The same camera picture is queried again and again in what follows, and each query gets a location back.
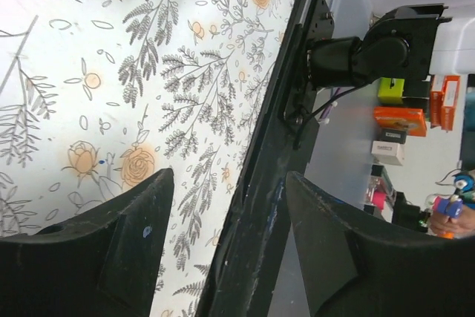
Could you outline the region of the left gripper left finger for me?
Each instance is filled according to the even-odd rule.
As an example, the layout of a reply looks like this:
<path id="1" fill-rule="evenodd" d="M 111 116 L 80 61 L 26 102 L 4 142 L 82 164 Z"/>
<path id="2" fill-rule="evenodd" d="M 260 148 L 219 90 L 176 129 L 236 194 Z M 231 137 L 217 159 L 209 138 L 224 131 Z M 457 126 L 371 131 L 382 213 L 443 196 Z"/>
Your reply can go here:
<path id="1" fill-rule="evenodd" d="M 1 240 L 3 316 L 148 316 L 174 195 L 162 169 L 35 235 Z"/>

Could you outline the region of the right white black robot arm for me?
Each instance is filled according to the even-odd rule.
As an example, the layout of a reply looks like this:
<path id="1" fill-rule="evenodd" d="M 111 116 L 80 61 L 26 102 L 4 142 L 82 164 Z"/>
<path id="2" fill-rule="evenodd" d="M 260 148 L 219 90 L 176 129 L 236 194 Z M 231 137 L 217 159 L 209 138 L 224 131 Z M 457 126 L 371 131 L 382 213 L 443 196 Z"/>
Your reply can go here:
<path id="1" fill-rule="evenodd" d="M 474 72 L 474 6 L 420 4 L 385 13 L 357 36 L 322 39 L 306 53 L 317 88 L 361 88 L 382 77 L 422 81 Z"/>

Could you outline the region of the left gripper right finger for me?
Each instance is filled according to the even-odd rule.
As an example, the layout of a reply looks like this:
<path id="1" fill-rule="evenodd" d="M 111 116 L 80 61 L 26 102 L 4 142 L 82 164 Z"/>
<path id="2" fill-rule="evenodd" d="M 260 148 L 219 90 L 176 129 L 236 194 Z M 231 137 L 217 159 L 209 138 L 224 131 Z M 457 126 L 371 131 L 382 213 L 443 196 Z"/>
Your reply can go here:
<path id="1" fill-rule="evenodd" d="M 472 316 L 474 239 L 414 232 L 301 174 L 286 198 L 312 316 Z"/>

